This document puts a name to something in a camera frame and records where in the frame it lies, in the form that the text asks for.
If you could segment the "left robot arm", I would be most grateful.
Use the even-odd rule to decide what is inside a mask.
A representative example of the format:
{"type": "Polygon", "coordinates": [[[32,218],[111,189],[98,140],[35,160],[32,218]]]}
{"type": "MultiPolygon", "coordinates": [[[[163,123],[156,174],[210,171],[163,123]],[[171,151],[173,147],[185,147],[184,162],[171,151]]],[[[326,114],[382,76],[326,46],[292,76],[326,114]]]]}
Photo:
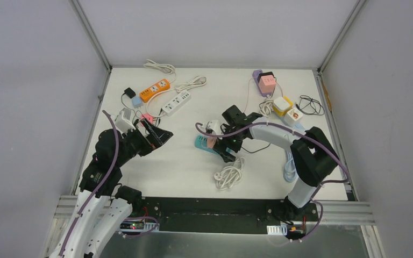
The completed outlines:
{"type": "Polygon", "coordinates": [[[147,119],[141,124],[112,122],[101,132],[92,160],[83,172],[80,192],[67,228],[50,257],[100,257],[104,247],[127,217],[141,214],[141,191],[119,185],[121,167],[135,156],[162,147],[173,133],[147,119]]]}

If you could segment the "salmon pink charger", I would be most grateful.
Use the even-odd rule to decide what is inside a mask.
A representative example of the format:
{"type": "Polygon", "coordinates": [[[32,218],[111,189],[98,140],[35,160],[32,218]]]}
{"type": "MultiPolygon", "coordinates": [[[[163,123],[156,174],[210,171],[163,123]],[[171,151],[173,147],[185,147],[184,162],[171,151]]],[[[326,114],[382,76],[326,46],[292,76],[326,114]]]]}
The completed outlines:
{"type": "Polygon", "coordinates": [[[207,140],[206,140],[206,146],[207,146],[209,149],[213,149],[213,147],[214,147],[214,145],[215,145],[215,143],[216,143],[216,140],[217,140],[217,138],[208,137],[207,140]]]}

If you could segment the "teal power strip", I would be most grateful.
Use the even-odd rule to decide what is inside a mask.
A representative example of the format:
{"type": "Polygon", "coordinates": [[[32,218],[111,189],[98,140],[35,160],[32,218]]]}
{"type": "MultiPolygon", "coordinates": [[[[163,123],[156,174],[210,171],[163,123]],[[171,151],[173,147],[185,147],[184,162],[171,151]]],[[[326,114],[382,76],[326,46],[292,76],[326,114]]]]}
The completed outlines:
{"type": "Polygon", "coordinates": [[[218,153],[213,150],[212,148],[213,145],[210,146],[208,144],[208,140],[209,140],[208,137],[204,135],[198,135],[194,141],[194,146],[202,151],[206,151],[206,152],[218,155],[218,153]]]}

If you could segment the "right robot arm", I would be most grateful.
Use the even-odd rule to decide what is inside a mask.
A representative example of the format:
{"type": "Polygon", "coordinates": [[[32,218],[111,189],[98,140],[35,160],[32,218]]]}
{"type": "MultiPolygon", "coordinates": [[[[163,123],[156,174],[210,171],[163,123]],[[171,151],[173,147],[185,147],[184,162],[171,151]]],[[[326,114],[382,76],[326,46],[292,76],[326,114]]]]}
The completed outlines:
{"type": "Polygon", "coordinates": [[[232,152],[241,150],[245,139],[265,141],[292,154],[298,179],[282,201],[283,216],[298,220],[305,214],[316,189],[338,166],[339,159],[324,132],[318,127],[301,133],[290,127],[270,122],[263,115],[248,115],[235,105],[222,113],[226,123],[224,133],[216,140],[213,150],[224,162],[234,162],[232,152]]]}

